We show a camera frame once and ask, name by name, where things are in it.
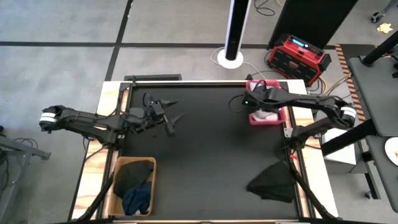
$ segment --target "black tabletop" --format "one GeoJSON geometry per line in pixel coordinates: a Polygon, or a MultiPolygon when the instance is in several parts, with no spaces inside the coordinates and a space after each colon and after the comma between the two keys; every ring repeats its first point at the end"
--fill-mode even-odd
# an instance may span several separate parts
{"type": "Polygon", "coordinates": [[[138,87],[131,105],[142,106],[145,92],[178,100],[168,116],[185,113],[166,136],[163,126],[126,136],[122,156],[157,161],[154,207],[144,220],[277,220],[297,218],[295,203],[261,200],[245,186],[278,161],[284,146],[282,125],[252,126],[248,115],[233,113],[228,101],[244,91],[235,87],[138,87]]]}
{"type": "Polygon", "coordinates": [[[390,161],[384,150],[387,139],[387,137],[368,136],[366,142],[371,150],[391,207],[393,211],[398,212],[398,167],[390,161]]]}
{"type": "Polygon", "coordinates": [[[398,72],[392,58],[380,58],[373,67],[363,65],[359,58],[348,60],[359,90],[381,136],[398,136],[398,72]]]}

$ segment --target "white cable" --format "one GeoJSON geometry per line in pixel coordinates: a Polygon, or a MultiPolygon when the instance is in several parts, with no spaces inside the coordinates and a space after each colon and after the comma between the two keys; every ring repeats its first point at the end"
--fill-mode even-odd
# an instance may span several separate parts
{"type": "MultiPolygon", "coordinates": [[[[217,49],[214,50],[213,53],[211,53],[211,55],[210,55],[210,60],[211,60],[212,62],[216,63],[217,65],[220,65],[220,63],[218,63],[217,61],[215,61],[215,60],[213,59],[213,55],[214,55],[214,53],[216,53],[217,50],[220,50],[220,49],[224,49],[224,47],[219,47],[219,48],[217,48],[217,49]]],[[[251,63],[249,63],[249,62],[243,62],[243,63],[246,63],[246,64],[252,66],[252,68],[254,68],[255,71],[256,71],[258,74],[260,74],[265,80],[267,79],[267,78],[266,78],[266,77],[265,77],[253,64],[251,64],[251,63]]]]}
{"type": "Polygon", "coordinates": [[[255,71],[257,71],[258,74],[260,74],[265,80],[267,80],[267,78],[266,78],[264,75],[262,75],[262,73],[261,73],[258,69],[256,69],[254,65],[252,65],[252,64],[249,63],[249,62],[243,62],[243,63],[246,63],[246,64],[248,64],[248,65],[251,65],[251,66],[255,69],[255,71]]]}
{"type": "Polygon", "coordinates": [[[211,60],[212,62],[216,63],[217,65],[220,65],[220,63],[216,62],[216,61],[213,59],[213,55],[214,55],[214,53],[216,53],[217,50],[220,50],[220,49],[224,49],[224,47],[219,47],[219,48],[217,48],[217,49],[214,50],[213,53],[211,53],[211,55],[210,55],[210,60],[211,60]]]}

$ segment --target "black metal bar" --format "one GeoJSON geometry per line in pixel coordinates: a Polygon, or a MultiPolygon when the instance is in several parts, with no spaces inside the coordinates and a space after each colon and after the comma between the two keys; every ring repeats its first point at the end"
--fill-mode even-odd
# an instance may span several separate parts
{"type": "Polygon", "coordinates": [[[347,131],[346,133],[338,136],[321,145],[323,156],[327,156],[331,153],[338,151],[352,143],[365,138],[368,135],[376,134],[376,128],[374,127],[372,119],[368,119],[357,127],[347,131]]]}
{"type": "Polygon", "coordinates": [[[51,155],[51,152],[45,152],[43,150],[27,146],[23,143],[13,141],[4,136],[0,136],[0,146],[15,150],[15,151],[24,151],[29,154],[32,154],[33,156],[39,156],[42,159],[46,159],[46,160],[49,159],[50,155],[51,155]]]}
{"type": "MultiPolygon", "coordinates": [[[[224,43],[121,43],[120,47],[136,48],[188,48],[188,49],[216,49],[224,47],[224,43]]],[[[241,49],[269,49],[268,44],[242,44],[241,49]]],[[[335,50],[334,45],[327,45],[323,49],[335,50]]]]}
{"type": "Polygon", "coordinates": [[[101,188],[100,192],[93,200],[93,203],[91,203],[91,205],[87,208],[86,212],[81,217],[79,217],[78,220],[90,220],[97,208],[98,211],[100,211],[100,205],[103,203],[106,193],[111,188],[112,183],[113,183],[113,173],[106,180],[104,186],[101,188]]]}
{"type": "Polygon", "coordinates": [[[373,160],[373,156],[371,154],[371,152],[367,151],[367,152],[362,152],[362,158],[364,162],[369,162],[373,160]]]}
{"type": "Polygon", "coordinates": [[[376,47],[376,49],[374,49],[365,58],[363,58],[362,63],[364,65],[372,65],[377,59],[382,57],[385,53],[387,53],[397,44],[398,44],[398,31],[392,34],[389,38],[387,38],[387,40],[381,43],[381,45],[376,47]]]}
{"type": "Polygon", "coordinates": [[[119,44],[123,40],[123,35],[124,35],[124,31],[126,30],[127,21],[129,19],[129,13],[130,13],[132,1],[133,0],[128,0],[127,4],[126,4],[126,8],[124,9],[124,14],[123,14],[122,22],[120,24],[118,37],[116,38],[116,43],[115,43],[115,46],[112,51],[111,60],[109,61],[108,69],[106,71],[105,81],[112,80],[114,67],[116,65],[116,61],[118,59],[118,54],[119,54],[119,50],[120,50],[119,44]]]}
{"type": "MultiPolygon", "coordinates": [[[[297,124],[296,124],[296,120],[294,117],[293,108],[291,106],[289,106],[287,109],[289,111],[290,123],[292,125],[292,128],[294,128],[297,126],[297,124]]],[[[298,164],[300,166],[300,173],[301,173],[302,178],[304,179],[304,181],[306,183],[309,183],[307,171],[305,170],[304,156],[303,156],[303,152],[301,150],[297,150],[297,160],[298,160],[298,164]]],[[[306,202],[307,202],[308,212],[310,213],[310,217],[315,218],[316,217],[315,209],[312,206],[312,203],[309,200],[309,198],[307,197],[307,195],[305,195],[305,198],[306,198],[306,202]]]]}
{"type": "MultiPolygon", "coordinates": [[[[18,42],[0,41],[0,46],[7,47],[119,47],[119,48],[192,48],[214,49],[224,47],[223,43],[112,43],[112,42],[18,42]]],[[[268,44],[242,44],[241,49],[268,49],[268,44]]],[[[334,50],[334,45],[323,49],[334,50]]]]}
{"type": "MultiPolygon", "coordinates": [[[[121,83],[119,86],[119,94],[118,94],[118,103],[116,105],[116,114],[119,114],[121,112],[121,103],[123,101],[123,94],[124,91],[126,89],[126,85],[130,85],[130,87],[132,87],[131,83],[121,83]]],[[[112,156],[113,156],[113,148],[109,148],[108,149],[108,154],[106,155],[106,161],[105,161],[105,167],[104,167],[104,176],[102,179],[102,184],[101,184],[101,188],[104,187],[104,185],[106,184],[106,181],[108,180],[108,176],[110,173],[110,169],[111,169],[111,164],[112,164],[112,156]]],[[[104,209],[104,201],[99,203],[98,206],[98,210],[96,213],[96,218],[100,219],[102,218],[102,214],[103,214],[103,209],[104,209]]]]}
{"type": "Polygon", "coordinates": [[[161,75],[126,75],[124,81],[178,81],[182,80],[181,74],[161,75]]]}
{"type": "Polygon", "coordinates": [[[12,206],[17,197],[18,190],[21,188],[22,183],[24,182],[24,176],[27,172],[27,166],[29,165],[29,161],[32,157],[30,152],[15,152],[15,154],[11,153],[14,151],[4,150],[6,153],[7,159],[7,170],[9,167],[9,160],[10,157],[15,157],[15,160],[18,161],[19,167],[15,170],[15,173],[11,176],[12,183],[6,186],[1,192],[1,204],[0,204],[0,222],[1,223],[8,223],[9,219],[11,218],[10,213],[12,213],[12,206]]]}
{"type": "Polygon", "coordinates": [[[369,222],[359,222],[359,221],[348,221],[348,220],[327,220],[327,219],[321,219],[321,218],[307,218],[307,217],[302,217],[298,219],[299,223],[301,224],[376,224],[376,223],[369,223],[369,222]]]}
{"type": "MultiPolygon", "coordinates": [[[[287,90],[287,91],[289,90],[289,86],[288,86],[288,84],[287,84],[286,82],[280,83],[280,87],[283,88],[283,89],[285,89],[285,90],[287,90]]],[[[287,109],[288,109],[288,111],[289,111],[289,119],[290,119],[290,120],[293,120],[293,119],[294,119],[294,116],[293,116],[293,113],[291,112],[291,111],[292,111],[292,108],[291,108],[291,107],[288,107],[287,109]]],[[[283,123],[283,128],[288,128],[288,127],[286,126],[286,122],[283,123]]],[[[290,151],[285,150],[285,157],[287,158],[287,160],[289,159],[289,156],[290,156],[290,151]]],[[[294,184],[294,192],[295,192],[295,201],[294,201],[294,202],[295,202],[295,207],[296,207],[297,215],[298,215],[298,217],[303,217],[303,216],[304,216],[304,214],[303,214],[303,207],[302,207],[302,204],[301,204],[299,185],[297,184],[297,182],[294,184]]]]}
{"type": "Polygon", "coordinates": [[[317,199],[317,196],[312,192],[310,186],[304,181],[300,173],[295,168],[293,159],[289,160],[291,164],[290,173],[293,175],[294,179],[300,184],[301,188],[305,192],[305,195],[311,200],[313,206],[318,210],[318,213],[324,219],[336,219],[332,214],[328,212],[328,210],[321,204],[321,202],[317,199]]]}
{"type": "Polygon", "coordinates": [[[8,47],[114,47],[110,42],[19,42],[0,41],[0,46],[8,47]]]}
{"type": "Polygon", "coordinates": [[[75,188],[75,193],[73,194],[73,199],[72,199],[72,203],[70,205],[70,210],[69,210],[69,214],[68,214],[68,219],[67,221],[69,222],[72,219],[72,215],[73,215],[73,211],[75,209],[75,203],[76,203],[76,199],[77,199],[77,193],[79,191],[79,186],[80,186],[80,182],[81,182],[81,175],[83,174],[83,168],[85,167],[85,158],[87,157],[87,151],[85,151],[85,155],[83,156],[83,161],[81,162],[81,168],[80,168],[80,173],[79,173],[79,178],[77,180],[77,184],[76,184],[76,188],[75,188]]]}
{"type": "MultiPolygon", "coordinates": [[[[363,151],[361,141],[358,142],[358,147],[359,147],[359,150],[362,152],[362,155],[364,155],[366,153],[370,154],[370,151],[368,151],[368,152],[363,151]]],[[[376,181],[373,178],[372,170],[371,170],[369,164],[367,163],[365,157],[363,157],[363,159],[365,161],[365,167],[367,170],[367,173],[365,173],[365,178],[366,178],[366,182],[368,183],[369,189],[372,193],[372,198],[373,199],[381,199],[379,189],[377,189],[376,181]]]]}
{"type": "Polygon", "coordinates": [[[138,87],[145,87],[145,88],[208,88],[208,87],[245,87],[246,82],[158,82],[158,83],[151,83],[151,82],[140,82],[137,81],[136,85],[138,87]]]}

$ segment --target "red portable battery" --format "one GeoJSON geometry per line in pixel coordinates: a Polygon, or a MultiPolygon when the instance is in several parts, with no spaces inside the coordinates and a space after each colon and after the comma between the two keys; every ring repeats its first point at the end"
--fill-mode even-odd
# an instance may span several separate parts
{"type": "Polygon", "coordinates": [[[310,86],[331,63],[329,54],[293,35],[283,35],[275,42],[268,66],[287,78],[302,79],[310,86]]]}

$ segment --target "crumpled black towel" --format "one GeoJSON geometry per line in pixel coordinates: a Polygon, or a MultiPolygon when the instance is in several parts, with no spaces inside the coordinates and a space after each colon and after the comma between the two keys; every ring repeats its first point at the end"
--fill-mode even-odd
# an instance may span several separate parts
{"type": "Polygon", "coordinates": [[[122,206],[125,215],[134,215],[138,210],[142,215],[148,214],[152,182],[129,189],[123,196],[122,206]]]}
{"type": "Polygon", "coordinates": [[[124,164],[116,176],[113,192],[123,198],[124,194],[134,187],[140,187],[147,182],[148,177],[154,170],[151,161],[136,161],[124,164]]]}
{"type": "Polygon", "coordinates": [[[295,180],[289,172],[289,167],[283,161],[264,169],[246,186],[246,190],[262,199],[278,200],[291,203],[294,196],[295,180]]]}

